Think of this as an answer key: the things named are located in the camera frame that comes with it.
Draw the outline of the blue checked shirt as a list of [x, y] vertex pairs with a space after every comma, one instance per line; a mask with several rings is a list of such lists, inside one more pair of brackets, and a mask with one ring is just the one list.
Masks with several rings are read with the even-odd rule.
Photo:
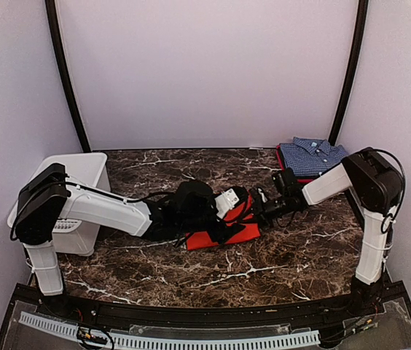
[[342, 145], [332, 146], [326, 139], [299, 137], [294, 137], [290, 143], [279, 144], [278, 151], [283, 169], [290, 168], [301, 179], [315, 179], [348, 156]]

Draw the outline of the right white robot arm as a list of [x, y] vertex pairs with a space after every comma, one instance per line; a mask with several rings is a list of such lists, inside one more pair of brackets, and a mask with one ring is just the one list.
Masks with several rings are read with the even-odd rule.
[[383, 149], [367, 147], [344, 157], [305, 184], [298, 181], [292, 168], [276, 171], [272, 179], [278, 198], [268, 199], [257, 188], [249, 192], [253, 218], [261, 225], [271, 225], [286, 214], [302, 212], [335, 195], [350, 192], [363, 218], [361, 255], [354, 278], [359, 283], [373, 285], [385, 270], [394, 224], [406, 190], [402, 165], [389, 163], [393, 157]]

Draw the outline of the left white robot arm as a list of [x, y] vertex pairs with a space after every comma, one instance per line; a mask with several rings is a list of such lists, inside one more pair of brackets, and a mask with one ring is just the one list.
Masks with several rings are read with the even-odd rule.
[[173, 192], [131, 199], [75, 182], [64, 165], [53, 163], [20, 190], [10, 238], [25, 247], [47, 307], [68, 318], [75, 312], [75, 302], [64, 293], [52, 243], [58, 220], [89, 222], [148, 241], [182, 243], [205, 232], [214, 243], [224, 244], [244, 229], [226, 215], [247, 200], [243, 187], [218, 194], [199, 180], [182, 182]]

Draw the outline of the orange garment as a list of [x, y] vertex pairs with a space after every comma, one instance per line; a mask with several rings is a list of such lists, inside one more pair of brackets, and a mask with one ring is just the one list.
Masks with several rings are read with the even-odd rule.
[[[248, 197], [246, 203], [239, 204], [235, 209], [227, 212], [224, 220], [227, 222], [227, 227], [231, 227], [232, 224], [237, 223], [237, 219], [241, 214], [245, 214], [246, 210], [250, 209], [252, 205], [251, 197]], [[257, 223], [244, 224], [244, 229], [239, 233], [236, 233], [233, 237], [229, 238], [224, 244], [239, 244], [247, 241], [252, 241], [255, 238], [260, 237], [260, 232]], [[205, 249], [221, 245], [211, 240], [209, 234], [205, 231], [195, 233], [186, 242], [187, 250], [194, 251], [197, 249]]]

